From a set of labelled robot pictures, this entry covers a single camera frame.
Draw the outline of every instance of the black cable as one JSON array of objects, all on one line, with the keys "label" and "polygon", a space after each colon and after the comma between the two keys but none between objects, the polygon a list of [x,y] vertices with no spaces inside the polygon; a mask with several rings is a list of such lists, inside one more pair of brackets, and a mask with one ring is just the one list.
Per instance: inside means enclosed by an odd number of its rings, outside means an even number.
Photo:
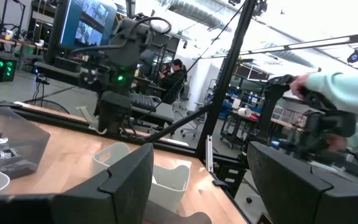
[{"label": "black cable", "polygon": [[164,31],[164,32],[160,32],[160,31],[158,31],[158,30],[155,30],[155,29],[153,28],[153,26],[150,25],[150,29],[151,29],[152,31],[154,31],[154,32],[156,32],[156,33],[159,33],[159,34],[167,34],[167,33],[171,32],[171,30],[172,30],[172,25],[171,25],[171,23],[169,23],[166,19],[161,18],[161,17],[147,17],[147,18],[144,18],[144,19],[141,19],[141,20],[137,21],[137,22],[135,23],[135,25],[129,30],[129,33],[130,33],[130,34],[133,33],[133,31],[135,30],[135,28],[136,28],[137,26],[141,25],[141,24],[144,23],[144,22],[147,22],[147,21],[156,21],[156,20],[160,20],[160,21],[166,22],[166,23],[168,24],[169,28],[168,28],[166,31]]},{"label": "black cable", "polygon": [[37,101],[38,93],[40,92],[40,85],[41,83],[37,83],[37,89],[35,90],[35,93],[32,97],[32,104],[35,105],[35,101]]},{"label": "black cable", "polygon": [[212,13],[212,14],[210,14],[209,16],[205,17],[204,19],[202,19],[202,20],[200,20],[200,21],[196,22],[195,24],[193,24],[193,25],[191,25],[191,26],[187,27],[186,29],[182,30],[181,32],[184,32],[184,31],[186,31],[186,30],[188,30],[188,29],[192,28],[193,26],[195,26],[195,25],[199,24],[200,22],[205,21],[205,20],[206,20],[206,19],[208,19],[209,17],[213,16],[215,13],[217,13],[217,12],[219,12],[220,10],[222,10],[223,8],[227,7],[229,4],[230,4],[230,3],[228,3],[228,4],[227,4],[227,5],[225,5],[225,6],[223,6],[222,8],[218,9],[217,11],[215,11],[214,13]]},{"label": "black cable", "polygon": [[356,153],[354,153],[354,152],[348,150],[348,149],[346,149],[345,151],[346,151],[346,153],[348,153],[348,154],[354,156],[354,159],[356,160],[356,162],[357,162],[357,164],[358,164],[358,155],[357,155]]},{"label": "black cable", "polygon": [[44,90],[45,90],[45,84],[42,84],[41,107],[42,107],[42,103],[44,102]]},{"label": "black cable", "polygon": [[[214,40],[212,41],[212,43],[209,45],[209,47],[207,47],[207,49],[205,49],[205,51],[196,59],[196,61],[190,66],[190,68],[179,78],[179,80],[173,84],[172,88],[167,92],[167,94],[165,94],[165,96],[161,99],[161,102],[158,103],[154,108],[157,108],[158,106],[161,105],[161,103],[163,102],[163,100],[171,93],[171,91],[173,89],[175,89],[175,87],[180,84],[181,82],[183,82],[183,78],[185,77],[185,75],[187,75],[187,73],[196,65],[196,63],[201,59],[201,57],[209,50],[209,48],[215,43],[216,40],[219,39],[219,37],[221,36],[221,34],[224,32],[224,30],[228,27],[228,25],[231,23],[231,21],[238,15],[238,13],[241,11],[241,9],[244,7],[244,4],[236,11],[236,13],[231,17],[230,21],[223,27],[222,31],[214,38]],[[147,114],[144,114],[143,116],[141,116],[140,118],[136,119],[136,122],[145,118],[146,116],[148,116],[150,113],[152,112],[152,110],[150,110]]]},{"label": "black cable", "polygon": [[87,52],[87,51],[97,51],[97,50],[114,50],[123,48],[128,43],[128,40],[125,39],[122,44],[115,44],[115,45],[105,45],[105,46],[92,46],[92,47],[83,47],[79,49],[72,50],[70,53],[67,54],[67,57],[78,54],[80,52]]},{"label": "black cable", "polygon": [[137,139],[136,131],[134,129],[134,126],[131,124],[131,116],[127,116],[127,119],[128,119],[128,125],[132,129],[132,131],[134,132],[135,138]]}]

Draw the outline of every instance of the black pole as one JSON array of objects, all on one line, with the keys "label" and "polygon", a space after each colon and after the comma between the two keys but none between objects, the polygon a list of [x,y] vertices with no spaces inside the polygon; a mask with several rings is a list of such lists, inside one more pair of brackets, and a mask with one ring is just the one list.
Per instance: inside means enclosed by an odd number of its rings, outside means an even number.
[{"label": "black pole", "polygon": [[186,116],[186,117],[182,118],[181,120],[171,124],[169,127],[165,128],[164,130],[162,130],[162,131],[160,131],[158,133],[152,134],[151,136],[146,138],[146,142],[154,142],[156,140],[159,140],[160,138],[166,136],[167,134],[169,134],[169,133],[175,131],[176,129],[182,127],[183,125],[189,123],[190,121],[193,121],[194,119],[198,118],[199,116],[207,113],[213,107],[214,107],[214,103],[210,103],[208,105],[205,105],[204,107],[202,107],[198,111],[196,111],[196,112],[192,113],[191,115]]},{"label": "black pole", "polygon": [[48,64],[53,64],[55,57],[59,51],[59,39],[63,35],[62,29],[65,20],[65,0],[57,0],[57,6],[55,11],[55,18],[53,19],[52,31],[50,32],[48,50],[45,54],[44,60]]},{"label": "black pole", "polygon": [[223,100],[226,96],[227,89],[229,88],[231,76],[233,74],[234,66],[240,54],[240,49],[244,36],[252,19],[255,3],[257,0],[246,0],[242,9],[239,23],[234,33],[233,41],[229,53],[227,54],[226,62],[223,66],[222,76],[219,79],[218,87],[215,91],[213,98],[214,108],[208,113],[205,121],[203,132],[201,133],[200,140],[198,141],[196,155],[199,159],[205,158],[205,139],[207,135],[212,135],[216,121],[219,118],[219,112],[222,109]]},{"label": "black pole", "polygon": [[19,3],[19,4],[23,6],[22,17],[20,18],[19,30],[17,31],[17,32],[20,33],[20,31],[22,30],[22,24],[23,24],[23,17],[24,17],[25,5],[22,4],[22,3]]},{"label": "black pole", "polygon": [[3,10],[3,12],[2,12],[2,21],[1,21],[2,24],[4,24],[5,13],[6,13],[6,5],[7,5],[7,0],[5,0],[4,10]]}]

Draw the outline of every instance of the computer monitor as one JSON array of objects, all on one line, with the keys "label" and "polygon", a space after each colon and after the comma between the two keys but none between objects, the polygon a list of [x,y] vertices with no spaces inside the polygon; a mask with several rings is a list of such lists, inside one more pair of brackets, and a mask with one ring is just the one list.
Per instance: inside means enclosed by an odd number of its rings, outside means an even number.
[{"label": "computer monitor", "polygon": [[107,45],[116,13],[113,0],[68,0],[60,46],[75,49]]}]

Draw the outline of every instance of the ceiling light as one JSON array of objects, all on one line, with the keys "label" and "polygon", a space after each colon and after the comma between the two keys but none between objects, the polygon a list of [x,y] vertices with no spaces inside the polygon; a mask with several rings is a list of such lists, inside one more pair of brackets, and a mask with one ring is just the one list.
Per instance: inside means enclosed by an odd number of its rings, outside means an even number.
[{"label": "ceiling light", "polygon": [[313,41],[313,42],[308,42],[308,43],[304,43],[304,44],[291,44],[288,47],[291,49],[298,49],[298,48],[302,48],[302,47],[314,47],[314,46],[319,46],[319,45],[337,44],[337,43],[348,42],[348,41],[350,41],[349,37],[341,37],[341,38],[336,38],[336,39],[331,39],[331,40]]},{"label": "ceiling light", "polygon": [[358,62],[358,48],[354,49],[354,52],[347,58],[348,63]]},{"label": "ceiling light", "polygon": [[269,47],[266,49],[258,49],[258,50],[251,50],[252,53],[260,53],[260,52],[273,52],[276,50],[284,50],[284,47]]}]

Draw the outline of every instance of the cable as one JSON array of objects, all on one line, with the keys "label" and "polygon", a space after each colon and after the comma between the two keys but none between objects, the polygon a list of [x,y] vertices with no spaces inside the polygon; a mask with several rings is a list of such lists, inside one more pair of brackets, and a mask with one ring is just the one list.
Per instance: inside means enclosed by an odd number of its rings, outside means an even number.
[{"label": "cable", "polygon": [[[161,102],[158,103],[155,108],[157,108],[158,106],[161,105],[161,103],[164,101],[164,99],[171,93],[171,91],[173,89],[175,89],[175,87],[183,82],[183,78],[185,77],[185,75],[187,75],[187,73],[196,65],[196,63],[201,59],[201,57],[209,50],[209,48],[215,43],[216,40],[219,39],[219,37],[221,36],[221,34],[224,32],[224,30],[228,27],[228,25],[231,23],[231,21],[238,15],[238,13],[241,11],[241,9],[244,7],[246,2],[244,2],[244,4],[236,11],[236,13],[231,17],[230,21],[223,27],[222,31],[214,38],[214,40],[212,41],[212,43],[209,45],[209,47],[207,47],[207,49],[205,49],[205,51],[196,59],[196,61],[190,66],[190,68],[180,77],[180,79],[173,84],[172,88],[167,92],[167,94],[165,94],[165,96],[161,99]],[[150,110],[147,114],[144,114],[143,116],[141,116],[140,118],[136,119],[136,121],[139,121],[143,118],[145,118],[146,116],[148,116],[152,111]]]},{"label": "cable", "polygon": [[135,129],[134,129],[134,126],[131,124],[131,117],[130,117],[130,116],[127,116],[127,119],[128,119],[128,125],[129,125],[129,127],[132,129],[132,131],[134,132],[135,138],[137,139],[136,131],[135,131]]},{"label": "cable", "polygon": [[144,22],[147,22],[147,21],[154,21],[154,20],[166,22],[166,23],[168,24],[169,28],[168,28],[166,31],[164,31],[164,32],[160,32],[160,31],[158,31],[158,30],[155,30],[155,29],[153,28],[153,26],[150,25],[150,29],[151,29],[152,31],[154,31],[154,32],[156,32],[156,33],[159,33],[159,34],[167,34],[167,33],[171,32],[171,30],[172,30],[172,25],[171,25],[171,23],[169,23],[166,19],[161,18],[161,17],[147,17],[147,18],[144,18],[144,19],[141,19],[141,20],[137,21],[137,22],[135,23],[135,25],[129,30],[129,33],[130,33],[130,34],[133,33],[133,31],[135,30],[135,28],[136,28],[137,26],[139,26],[140,24],[142,24],[142,23],[144,23]]},{"label": "cable", "polygon": [[202,19],[202,20],[200,20],[200,21],[196,22],[195,24],[193,24],[193,25],[191,25],[191,26],[187,27],[186,29],[181,30],[181,32],[183,33],[184,31],[186,31],[186,30],[188,30],[188,29],[192,28],[193,26],[195,26],[195,25],[199,24],[200,22],[203,22],[204,20],[206,20],[206,19],[208,19],[209,17],[211,17],[213,14],[215,14],[215,13],[219,12],[220,10],[222,10],[223,8],[227,7],[229,4],[230,4],[230,3],[228,3],[228,4],[227,4],[227,5],[225,5],[225,6],[223,6],[222,8],[218,9],[217,11],[215,11],[214,13],[212,13],[212,14],[210,14],[209,16],[205,17],[204,19]]},{"label": "cable", "polygon": [[78,54],[80,52],[87,52],[87,51],[97,51],[97,50],[114,50],[123,48],[128,43],[128,40],[125,39],[122,44],[115,44],[115,45],[105,45],[105,46],[92,46],[92,47],[83,47],[80,49],[72,50],[70,53],[67,54],[67,57]]},{"label": "cable", "polygon": [[42,84],[41,107],[42,107],[42,103],[44,102],[44,90],[45,90],[45,84]]}]

